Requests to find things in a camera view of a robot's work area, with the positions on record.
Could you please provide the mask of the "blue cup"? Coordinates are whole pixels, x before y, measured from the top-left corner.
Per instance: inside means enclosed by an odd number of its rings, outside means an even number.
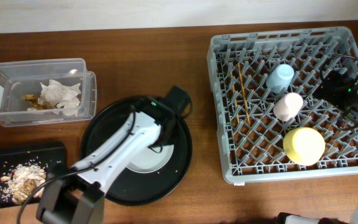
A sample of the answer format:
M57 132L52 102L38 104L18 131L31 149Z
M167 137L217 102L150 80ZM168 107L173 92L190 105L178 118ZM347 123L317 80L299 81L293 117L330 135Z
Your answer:
M283 89L287 89L295 74L294 69L287 64L280 64L266 79L267 88L273 93L280 93Z

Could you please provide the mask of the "pink cup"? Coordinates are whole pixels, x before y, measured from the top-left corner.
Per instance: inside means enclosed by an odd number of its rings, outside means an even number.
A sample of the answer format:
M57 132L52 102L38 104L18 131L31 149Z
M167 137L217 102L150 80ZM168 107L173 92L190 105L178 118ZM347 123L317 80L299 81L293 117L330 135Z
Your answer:
M275 103L273 113L281 121L294 118L303 106L303 98L297 93L288 93Z

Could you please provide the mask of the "yellow-green bowl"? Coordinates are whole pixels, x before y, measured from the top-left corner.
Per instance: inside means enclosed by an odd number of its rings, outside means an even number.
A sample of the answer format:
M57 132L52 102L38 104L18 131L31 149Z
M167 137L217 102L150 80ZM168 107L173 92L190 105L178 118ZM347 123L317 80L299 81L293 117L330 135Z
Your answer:
M323 136L315 129L302 127L289 131L283 140L287 157L301 166L317 163L325 151Z

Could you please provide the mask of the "food scraps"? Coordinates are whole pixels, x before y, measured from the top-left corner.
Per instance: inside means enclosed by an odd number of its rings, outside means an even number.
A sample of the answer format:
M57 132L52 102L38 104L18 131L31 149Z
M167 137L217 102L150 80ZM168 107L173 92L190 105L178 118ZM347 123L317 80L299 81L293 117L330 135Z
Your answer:
M0 159L0 208L21 205L30 194L46 181L49 170L63 159L40 157L9 162Z

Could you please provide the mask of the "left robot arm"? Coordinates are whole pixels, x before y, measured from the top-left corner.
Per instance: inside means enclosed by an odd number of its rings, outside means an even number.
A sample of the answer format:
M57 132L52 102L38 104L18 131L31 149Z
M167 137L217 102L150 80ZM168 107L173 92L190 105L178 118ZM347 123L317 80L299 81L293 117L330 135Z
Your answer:
M47 177L36 217L42 223L102 223L106 200L138 206L172 192L192 158L185 118L189 94L133 96L105 108L83 136L83 158Z

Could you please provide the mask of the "white napkin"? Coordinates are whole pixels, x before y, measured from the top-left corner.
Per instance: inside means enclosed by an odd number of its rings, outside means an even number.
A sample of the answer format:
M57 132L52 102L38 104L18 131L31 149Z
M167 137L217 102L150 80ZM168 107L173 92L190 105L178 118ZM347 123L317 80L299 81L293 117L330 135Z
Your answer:
M65 116L78 116L81 94L80 83L73 86L62 85L56 80L49 80L48 85L41 85L41 92L38 96L40 99L56 106L52 109L55 114L62 112ZM28 111L35 111L31 105Z

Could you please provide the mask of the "wooden chopstick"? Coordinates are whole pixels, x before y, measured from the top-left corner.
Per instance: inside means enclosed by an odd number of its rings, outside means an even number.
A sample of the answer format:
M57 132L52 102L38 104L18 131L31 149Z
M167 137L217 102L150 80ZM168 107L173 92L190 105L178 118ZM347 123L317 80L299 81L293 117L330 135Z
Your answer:
M237 91L235 89L235 83L236 83L236 78L235 76L233 75L233 70L234 70L234 66L232 64L232 62L229 62L229 74L230 74L230 78L231 78L231 83L229 84L230 87L232 88L232 101L234 102L234 113L236 112L236 109L237 109ZM236 119L237 119L237 124L240 123L239 121L239 115L238 114L235 114L236 115Z
M245 108L245 111L246 111L247 124L250 127L249 109L248 109L248 104L247 104L247 99L246 99L246 92L245 92L245 88L244 88L244 82L243 82L243 78L242 78L242 72L241 72L240 63L237 64L237 69L238 69L238 72L239 72L239 79L240 79L240 83L241 83L242 97L243 97L243 100L244 100L244 108Z

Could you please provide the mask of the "gold foil wrapper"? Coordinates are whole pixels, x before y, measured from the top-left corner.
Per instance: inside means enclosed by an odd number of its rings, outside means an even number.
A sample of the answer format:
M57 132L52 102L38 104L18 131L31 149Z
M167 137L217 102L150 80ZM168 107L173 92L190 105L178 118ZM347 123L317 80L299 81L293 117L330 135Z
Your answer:
M56 106L40 99L38 96L35 95L24 95L22 96L22 99L25 102L31 104L32 107L36 110L52 110L56 108Z

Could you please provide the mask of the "grey plate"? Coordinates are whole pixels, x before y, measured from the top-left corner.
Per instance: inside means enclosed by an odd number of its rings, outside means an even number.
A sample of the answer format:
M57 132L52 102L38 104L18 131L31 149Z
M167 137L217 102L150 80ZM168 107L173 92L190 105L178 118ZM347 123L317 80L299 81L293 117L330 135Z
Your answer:
M174 151L174 145L164 145L161 152L159 152L160 150L160 147L143 149L132 158L127 168L140 174L158 171L170 160Z

